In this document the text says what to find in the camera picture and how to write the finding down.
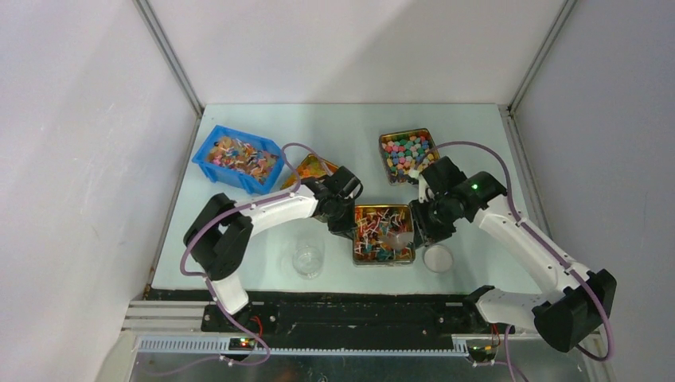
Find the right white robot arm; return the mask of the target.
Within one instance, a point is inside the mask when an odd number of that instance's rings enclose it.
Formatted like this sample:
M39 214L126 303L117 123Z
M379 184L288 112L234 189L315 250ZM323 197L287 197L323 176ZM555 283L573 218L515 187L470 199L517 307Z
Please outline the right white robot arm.
M567 353L611 314L616 278L591 271L564 252L515 207L510 191L485 171L467 177L448 157L424 170L410 169L418 197L409 206L416 246L450 238L465 219L487 232L527 271L539 294L506 292L485 285L463 301L463 322L475 333L493 324L535 330Z

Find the clear plastic scoop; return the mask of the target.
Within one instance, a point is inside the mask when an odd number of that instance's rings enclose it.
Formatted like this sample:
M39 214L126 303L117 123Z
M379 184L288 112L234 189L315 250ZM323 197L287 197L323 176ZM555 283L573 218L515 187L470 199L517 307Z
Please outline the clear plastic scoop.
M390 232L386 236L382 236L381 242L389 246L393 251L399 251L414 242L414 232Z

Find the gold tin with lollipops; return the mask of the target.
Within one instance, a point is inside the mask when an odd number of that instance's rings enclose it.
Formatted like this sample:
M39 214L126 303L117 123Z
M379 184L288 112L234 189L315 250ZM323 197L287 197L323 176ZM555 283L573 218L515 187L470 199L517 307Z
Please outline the gold tin with lollipops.
M416 259L412 245L394 249L384 239L414 228L407 205L357 205L353 264L358 267L408 265Z

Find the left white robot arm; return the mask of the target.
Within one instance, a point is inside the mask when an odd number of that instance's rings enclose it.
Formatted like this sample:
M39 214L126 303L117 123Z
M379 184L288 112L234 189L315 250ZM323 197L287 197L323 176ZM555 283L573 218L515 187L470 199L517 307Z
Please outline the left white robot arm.
M224 193L211 197L190 225L183 242L185 252L180 271L188 258L200 266L202 277L215 302L220 303L221 321L232 331L250 325L252 311L238 268L250 239L270 228L293 220L321 217L335 236L353 238L357 228L355 201L361 181L344 166L320 178L306 177L292 186L250 201L234 201Z

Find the clear plastic jar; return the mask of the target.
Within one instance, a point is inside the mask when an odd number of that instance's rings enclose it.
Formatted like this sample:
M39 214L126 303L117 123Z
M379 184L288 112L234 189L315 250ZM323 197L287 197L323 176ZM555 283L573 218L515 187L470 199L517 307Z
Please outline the clear plastic jar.
M314 279L322 271L325 259L324 240L318 237L300 237L296 240L292 266L304 279Z

